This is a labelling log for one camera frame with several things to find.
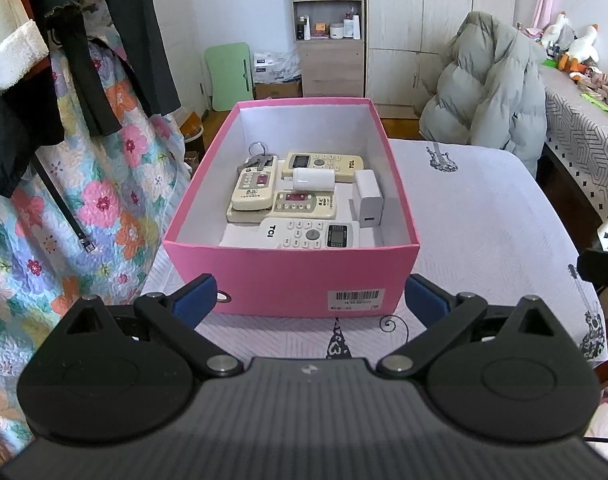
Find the pink cardboard box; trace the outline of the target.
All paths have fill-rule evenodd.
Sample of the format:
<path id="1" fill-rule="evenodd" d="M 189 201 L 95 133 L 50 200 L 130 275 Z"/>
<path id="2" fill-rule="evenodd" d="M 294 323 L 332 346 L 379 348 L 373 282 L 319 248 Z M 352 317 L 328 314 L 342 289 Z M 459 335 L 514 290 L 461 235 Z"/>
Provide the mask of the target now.
<path id="1" fill-rule="evenodd" d="M 231 199 L 252 153 L 271 154 L 272 200 L 259 222 L 232 218 Z M 358 220 L 353 185 L 298 191 L 289 170 L 362 162 L 381 211 Z M 163 240 L 179 275 L 208 273 L 225 295 L 219 311 L 285 318 L 394 312 L 420 244 L 391 144 L 374 104 L 310 98 L 237 104 L 206 152 Z"/>

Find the white round charger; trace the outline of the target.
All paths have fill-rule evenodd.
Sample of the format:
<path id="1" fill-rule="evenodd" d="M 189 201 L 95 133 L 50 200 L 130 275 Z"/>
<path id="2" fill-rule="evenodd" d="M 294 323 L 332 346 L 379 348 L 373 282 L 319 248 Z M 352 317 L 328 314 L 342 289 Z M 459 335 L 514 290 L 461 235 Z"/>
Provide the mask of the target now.
<path id="1" fill-rule="evenodd" d="M 296 192 L 330 193 L 336 185 L 336 172 L 333 169 L 294 168 L 292 188 Z"/>

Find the white patterned table cloth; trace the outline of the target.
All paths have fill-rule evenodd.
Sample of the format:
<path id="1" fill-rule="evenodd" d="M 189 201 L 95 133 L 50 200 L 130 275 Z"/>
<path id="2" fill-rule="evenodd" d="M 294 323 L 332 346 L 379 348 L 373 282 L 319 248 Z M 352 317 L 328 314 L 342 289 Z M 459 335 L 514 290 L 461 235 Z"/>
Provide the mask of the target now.
<path id="1" fill-rule="evenodd" d="M 442 289 L 513 306 L 536 295 L 591 366 L 608 356 L 591 284 L 572 273 L 577 251 L 549 200 L 514 156 L 490 148 L 394 140 L 392 152 L 420 240 L 414 265 Z M 197 328 L 248 362 L 254 356 L 371 363 L 423 330 L 406 304 L 376 318 L 258 318 L 212 313 Z"/>

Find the white TCL remote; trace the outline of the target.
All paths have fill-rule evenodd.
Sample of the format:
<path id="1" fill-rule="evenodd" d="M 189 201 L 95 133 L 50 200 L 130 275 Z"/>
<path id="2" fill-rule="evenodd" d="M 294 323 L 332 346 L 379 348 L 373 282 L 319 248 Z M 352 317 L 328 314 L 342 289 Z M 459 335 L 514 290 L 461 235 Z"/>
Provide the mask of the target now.
<path id="1" fill-rule="evenodd" d="M 294 250 L 359 248 L 359 230 L 357 222 L 266 218 L 257 229 L 255 245 Z"/>

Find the floral quilt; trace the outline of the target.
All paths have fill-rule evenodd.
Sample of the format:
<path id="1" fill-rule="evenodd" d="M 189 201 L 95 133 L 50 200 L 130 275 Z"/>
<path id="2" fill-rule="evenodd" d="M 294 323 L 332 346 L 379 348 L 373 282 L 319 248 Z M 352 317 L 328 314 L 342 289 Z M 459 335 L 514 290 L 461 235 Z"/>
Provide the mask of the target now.
<path id="1" fill-rule="evenodd" d="M 63 142 L 41 148 L 39 168 L 0 198 L 0 465 L 31 442 L 16 397 L 25 365 L 81 296 L 139 295 L 189 181 L 175 118 L 137 107 L 113 49 L 94 58 L 122 128 L 90 136 L 65 92 Z"/>

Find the white square charger block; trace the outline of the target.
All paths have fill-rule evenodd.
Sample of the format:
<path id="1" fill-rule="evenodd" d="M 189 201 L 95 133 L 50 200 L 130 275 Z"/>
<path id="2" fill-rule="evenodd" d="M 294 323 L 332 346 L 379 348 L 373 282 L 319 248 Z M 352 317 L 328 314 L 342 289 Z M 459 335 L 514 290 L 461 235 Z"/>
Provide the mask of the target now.
<path id="1" fill-rule="evenodd" d="M 384 197 L 374 172 L 370 169 L 356 170 L 353 182 L 353 209 L 359 225 L 374 228 L 381 222 Z"/>

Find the cream remote purple buttons upper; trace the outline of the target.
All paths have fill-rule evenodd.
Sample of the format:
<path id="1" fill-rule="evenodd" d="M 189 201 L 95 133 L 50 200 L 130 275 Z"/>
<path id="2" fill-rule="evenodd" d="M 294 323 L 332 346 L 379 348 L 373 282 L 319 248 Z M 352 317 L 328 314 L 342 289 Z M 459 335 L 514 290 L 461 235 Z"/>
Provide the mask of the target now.
<path id="1" fill-rule="evenodd" d="M 246 168 L 238 173 L 237 183 L 231 195 L 231 208 L 236 211 L 258 211 L 269 209 L 274 200 L 277 181 L 277 157 L 272 163 L 258 171 Z"/>

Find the grey puffer jacket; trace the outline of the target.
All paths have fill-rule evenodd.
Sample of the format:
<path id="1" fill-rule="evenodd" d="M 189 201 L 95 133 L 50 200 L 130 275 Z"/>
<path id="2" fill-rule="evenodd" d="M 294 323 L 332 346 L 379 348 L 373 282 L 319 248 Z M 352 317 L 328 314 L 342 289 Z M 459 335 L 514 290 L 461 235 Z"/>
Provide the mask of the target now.
<path id="1" fill-rule="evenodd" d="M 513 26 L 485 12 L 468 13 L 447 45 L 420 133 L 430 141 L 509 152 L 536 174 L 547 132 L 544 61 L 544 49 Z"/>

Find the patterned bed cover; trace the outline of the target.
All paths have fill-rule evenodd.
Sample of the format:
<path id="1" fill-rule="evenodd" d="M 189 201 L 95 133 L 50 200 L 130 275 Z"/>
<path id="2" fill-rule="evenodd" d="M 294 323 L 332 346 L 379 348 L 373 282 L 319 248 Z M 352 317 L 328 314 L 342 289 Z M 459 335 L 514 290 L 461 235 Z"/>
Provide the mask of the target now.
<path id="1" fill-rule="evenodd" d="M 546 90 L 545 144 L 600 218 L 599 245 L 608 252 L 608 113 L 565 73 L 539 69 Z"/>

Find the cardboard box on floor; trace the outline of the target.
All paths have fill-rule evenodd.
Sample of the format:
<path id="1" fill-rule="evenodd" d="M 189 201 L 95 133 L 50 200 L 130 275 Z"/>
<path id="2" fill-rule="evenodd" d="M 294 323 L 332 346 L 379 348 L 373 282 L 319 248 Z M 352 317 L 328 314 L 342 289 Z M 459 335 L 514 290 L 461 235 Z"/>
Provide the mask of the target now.
<path id="1" fill-rule="evenodd" d="M 301 81 L 292 80 L 286 82 L 270 82 L 269 84 L 260 84 L 259 82 L 254 87 L 254 99 L 291 99 L 300 98 L 302 96 Z"/>

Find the green folding board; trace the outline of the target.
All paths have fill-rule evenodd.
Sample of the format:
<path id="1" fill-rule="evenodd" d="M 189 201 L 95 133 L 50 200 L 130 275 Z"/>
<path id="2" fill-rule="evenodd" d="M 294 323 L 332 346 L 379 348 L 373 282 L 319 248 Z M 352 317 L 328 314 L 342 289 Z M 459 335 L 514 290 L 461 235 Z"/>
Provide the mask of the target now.
<path id="1" fill-rule="evenodd" d="M 254 99 L 251 51 L 245 42 L 207 48 L 204 60 L 211 77 L 213 110 L 228 112 L 237 103 Z"/>

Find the white plastic package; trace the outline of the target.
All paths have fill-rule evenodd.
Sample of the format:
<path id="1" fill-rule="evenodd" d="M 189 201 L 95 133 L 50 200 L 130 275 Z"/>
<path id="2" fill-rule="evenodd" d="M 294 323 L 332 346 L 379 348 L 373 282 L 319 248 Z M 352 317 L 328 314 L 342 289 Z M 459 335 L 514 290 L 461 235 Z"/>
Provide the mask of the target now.
<path id="1" fill-rule="evenodd" d="M 281 84 L 301 77 L 297 50 L 289 52 L 254 52 L 254 84 Z"/>

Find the plush toys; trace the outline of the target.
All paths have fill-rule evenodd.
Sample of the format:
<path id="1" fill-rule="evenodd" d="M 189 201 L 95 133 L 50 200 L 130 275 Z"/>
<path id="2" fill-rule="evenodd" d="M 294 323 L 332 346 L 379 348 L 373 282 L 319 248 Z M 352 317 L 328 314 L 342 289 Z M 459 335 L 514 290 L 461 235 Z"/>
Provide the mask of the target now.
<path id="1" fill-rule="evenodd" d="M 565 73 L 586 73 L 600 61 L 596 48 L 599 25 L 594 23 L 577 35 L 566 12 L 560 12 L 539 38 L 546 58 L 543 64 Z"/>

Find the dark hanging clothes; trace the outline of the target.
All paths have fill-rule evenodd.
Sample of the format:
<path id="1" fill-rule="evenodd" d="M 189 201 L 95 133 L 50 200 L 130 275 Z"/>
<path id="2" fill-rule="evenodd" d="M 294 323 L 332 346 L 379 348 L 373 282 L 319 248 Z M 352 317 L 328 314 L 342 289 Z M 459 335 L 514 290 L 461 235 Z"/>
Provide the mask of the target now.
<path id="1" fill-rule="evenodd" d="M 108 49 L 144 114 L 178 110 L 153 0 L 0 0 L 0 197 L 14 193 L 40 148 L 63 142 L 65 92 L 90 136 L 122 128 L 94 58 Z"/>

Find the wooden shelf cabinet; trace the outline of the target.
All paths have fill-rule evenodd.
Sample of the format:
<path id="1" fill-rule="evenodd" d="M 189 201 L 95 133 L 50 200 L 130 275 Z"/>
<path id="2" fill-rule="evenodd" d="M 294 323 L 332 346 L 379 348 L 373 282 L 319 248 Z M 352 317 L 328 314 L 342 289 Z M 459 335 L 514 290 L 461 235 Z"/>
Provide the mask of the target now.
<path id="1" fill-rule="evenodd" d="M 291 0 L 304 96 L 365 92 L 366 0 Z"/>

